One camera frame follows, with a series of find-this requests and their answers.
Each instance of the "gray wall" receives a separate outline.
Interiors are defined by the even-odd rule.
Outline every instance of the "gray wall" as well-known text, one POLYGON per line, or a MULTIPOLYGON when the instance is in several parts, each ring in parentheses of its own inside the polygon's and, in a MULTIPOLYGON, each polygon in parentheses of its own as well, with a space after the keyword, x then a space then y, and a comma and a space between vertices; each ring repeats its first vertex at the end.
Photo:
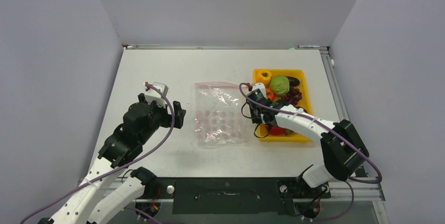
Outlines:
POLYGON ((356 0, 101 0, 127 44, 331 45, 356 0))
POLYGON ((76 187, 121 54, 99 0, 0 0, 1 223, 76 187))
POLYGON ((357 0, 331 48, 391 223, 443 223, 444 0, 357 0))

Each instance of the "yellow tray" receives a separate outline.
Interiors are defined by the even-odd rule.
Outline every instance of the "yellow tray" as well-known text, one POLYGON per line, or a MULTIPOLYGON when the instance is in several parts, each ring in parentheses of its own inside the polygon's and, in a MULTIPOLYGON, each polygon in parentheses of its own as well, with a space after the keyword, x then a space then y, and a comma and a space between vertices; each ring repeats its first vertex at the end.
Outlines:
MULTIPOLYGON (((306 87, 306 80, 304 79, 304 73, 300 69, 255 69, 253 71, 253 82, 257 81, 257 72, 258 71, 264 71, 268 70, 272 73, 272 77, 274 76, 290 76, 295 77, 300 80, 300 85, 298 85, 296 88, 300 89, 300 92, 302 93, 303 99, 300 100, 297 104, 297 106, 301 106, 307 110, 309 114, 312 114, 311 110, 311 104, 309 102, 309 95, 308 95, 308 89, 306 87)), ((262 124, 257 129, 257 135, 259 137, 263 137, 267 134, 266 127, 262 124)), ((307 143, 310 141, 309 138, 300 135, 298 133, 291 133, 289 135, 281 135, 281 136, 267 136, 265 138, 259 138, 260 141, 265 142, 299 142, 299 143, 307 143)))

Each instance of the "tabletop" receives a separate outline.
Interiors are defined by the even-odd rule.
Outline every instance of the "tabletop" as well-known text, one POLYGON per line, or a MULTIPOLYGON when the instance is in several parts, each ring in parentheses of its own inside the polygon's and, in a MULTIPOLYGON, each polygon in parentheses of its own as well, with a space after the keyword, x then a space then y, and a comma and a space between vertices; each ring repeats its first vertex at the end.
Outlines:
MULTIPOLYGON (((166 84, 168 99, 179 101, 187 114, 182 129, 174 129, 157 151, 130 168, 144 166, 158 177, 290 177, 322 162, 320 145, 314 142, 272 143, 252 137, 242 145, 211 149, 197 143, 195 83, 251 82, 256 68, 303 70, 312 113, 339 121, 318 50, 128 49, 122 55, 92 160, 148 81, 166 84)), ((154 147, 167 130, 159 128, 144 145, 143 153, 154 147)))

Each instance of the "plastic bag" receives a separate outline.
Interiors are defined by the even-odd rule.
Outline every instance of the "plastic bag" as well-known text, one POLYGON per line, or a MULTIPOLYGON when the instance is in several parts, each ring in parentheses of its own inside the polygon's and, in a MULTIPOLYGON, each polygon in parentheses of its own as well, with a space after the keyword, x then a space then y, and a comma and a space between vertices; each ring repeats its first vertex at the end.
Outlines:
POLYGON ((198 144, 211 147, 247 142, 255 127, 241 114, 245 102, 236 84, 195 83, 195 133, 198 144))

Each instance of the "purple cable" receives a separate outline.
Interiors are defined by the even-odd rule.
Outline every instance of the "purple cable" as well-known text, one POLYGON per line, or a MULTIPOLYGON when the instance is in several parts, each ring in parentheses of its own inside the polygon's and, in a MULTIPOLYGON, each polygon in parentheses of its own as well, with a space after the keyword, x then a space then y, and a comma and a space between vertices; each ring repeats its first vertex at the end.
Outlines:
POLYGON ((348 185, 349 188, 351 189, 351 203, 349 204, 349 207, 348 207, 346 210, 343 211, 343 213, 341 213, 341 214, 339 214, 339 215, 337 215, 337 216, 332 216, 332 217, 327 217, 327 218, 322 218, 322 219, 310 219, 310 218, 308 218, 308 217, 306 217, 306 216, 303 216, 303 218, 304 218, 305 220, 312 220, 312 221, 328 221, 328 220, 335 220, 335 219, 338 219, 338 218, 344 216, 345 214, 347 214, 347 213, 351 210, 352 205, 354 204, 354 190, 352 189, 352 186, 351 186, 347 181, 343 181, 343 182, 347 183, 347 185, 348 185))
POLYGON ((160 222, 160 221, 156 220, 155 218, 151 217, 151 216, 150 216, 149 214, 147 214, 146 212, 144 212, 144 211, 142 211, 142 210, 139 210, 139 209, 137 209, 137 208, 135 208, 135 207, 129 207, 129 206, 126 206, 126 207, 124 207, 124 209, 134 210, 134 211, 136 211, 136 212, 142 214, 143 216, 149 218, 149 222, 154 222, 154 223, 157 223, 157 224, 183 224, 182 222, 172 222, 172 221, 168 221, 168 222, 160 222))
MULTIPOLYGON (((157 144, 157 146, 155 146, 153 149, 149 150, 147 153, 145 153, 145 154, 142 155, 141 157, 139 157, 139 158, 137 158, 137 159, 135 159, 135 160, 129 162, 129 163, 126 164, 126 165, 123 165, 123 166, 121 166, 121 167, 118 167, 118 168, 116 168, 116 169, 114 169, 114 170, 112 170, 112 171, 110 171, 110 172, 107 172, 107 173, 105 173, 105 174, 103 174, 103 175, 101 175, 101 176, 99 176, 99 177, 96 177, 96 178, 90 180, 91 183, 96 182, 96 181, 98 181, 98 180, 100 180, 100 179, 102 179, 102 178, 105 178, 105 177, 107 177, 107 176, 109 176, 109 175, 111 175, 111 174, 113 174, 113 173, 117 173, 118 171, 120 171, 120 170, 122 170, 122 169, 125 169, 125 168, 129 167, 130 165, 132 165, 132 164, 134 164, 134 163, 136 163, 136 162, 139 162, 140 160, 146 158, 148 155, 152 154, 155 150, 157 150, 159 147, 161 147, 161 145, 165 143, 165 141, 167 140, 167 138, 168 138, 168 137, 170 136, 170 134, 172 133, 173 128, 174 128, 174 126, 175 126, 175 111, 173 110, 172 105, 170 104, 170 102, 169 102, 169 100, 167 99, 167 97, 166 97, 166 96, 165 96, 159 89, 155 88, 154 86, 152 86, 152 85, 150 85, 150 84, 148 84, 148 83, 146 83, 145 86, 147 86, 148 88, 151 88, 151 89, 153 89, 154 91, 156 91, 156 92, 162 97, 162 99, 164 99, 164 101, 167 103, 167 106, 168 106, 168 108, 170 109, 170 112, 171 112, 171 114, 172 114, 172 123, 171 123, 171 125, 170 125, 170 129, 168 130, 168 132, 167 132, 167 134, 165 135, 164 139, 162 139, 162 140, 157 144)), ((23 218, 23 220, 20 222, 20 224, 24 224, 25 221, 26 221, 27 219, 31 218, 32 216, 38 214, 39 212, 41 212, 41 211, 43 211, 43 210, 45 210, 45 209, 48 209, 48 208, 54 206, 57 202, 59 202, 59 201, 65 199, 66 197, 70 196, 71 194, 73 194, 73 193, 75 193, 75 192, 77 192, 77 191, 79 191, 79 190, 81 190, 81 189, 83 189, 83 188, 85 188, 85 187, 87 187, 87 186, 89 186, 89 185, 90 185, 90 184, 88 184, 88 183, 85 183, 85 184, 83 184, 83 185, 80 185, 80 186, 78 186, 77 188, 75 188, 75 189, 73 189, 73 190, 67 192, 67 193, 64 194, 63 196, 60 196, 59 198, 57 198, 57 199, 54 200, 53 202, 47 204, 46 206, 43 206, 43 207, 41 207, 41 208, 35 210, 34 212, 28 214, 25 218, 23 218)))
MULTIPOLYGON (((294 115, 295 113, 292 113, 290 111, 285 111, 285 110, 279 110, 279 109, 274 109, 271 107, 267 107, 259 102, 256 102, 252 99, 250 99, 249 97, 247 97, 246 94, 244 94, 244 92, 242 91, 242 86, 247 86, 247 83, 241 83, 239 85, 239 91, 241 92, 241 94, 251 103, 258 105, 262 108, 271 110, 271 111, 275 111, 275 112, 279 112, 279 113, 284 113, 284 114, 288 114, 288 115, 294 115)), ((356 178, 349 178, 352 181, 355 182, 360 182, 360 183, 364 183, 364 184, 378 184, 380 182, 382 182, 382 173, 380 172, 380 170, 378 169, 378 167, 371 161, 371 159, 369 159, 365 154, 363 154, 363 152, 359 151, 353 144, 351 144, 348 140, 346 140, 344 137, 342 137, 340 134, 338 134, 337 132, 333 131, 331 128, 329 128, 328 126, 324 125, 323 123, 319 122, 318 120, 315 120, 314 118, 308 116, 308 115, 303 115, 303 114, 298 114, 297 116, 300 116, 302 118, 306 118, 309 120, 313 120, 314 123, 318 124, 319 126, 321 126, 322 128, 326 129, 327 131, 331 132, 332 134, 334 134, 336 137, 338 137, 343 143, 345 143, 347 146, 349 146, 352 150, 354 150, 358 155, 360 155, 366 162, 368 162, 368 164, 370 164, 372 166, 372 168, 376 171, 377 173, 377 179, 376 180, 361 180, 361 179, 356 179, 356 178)))

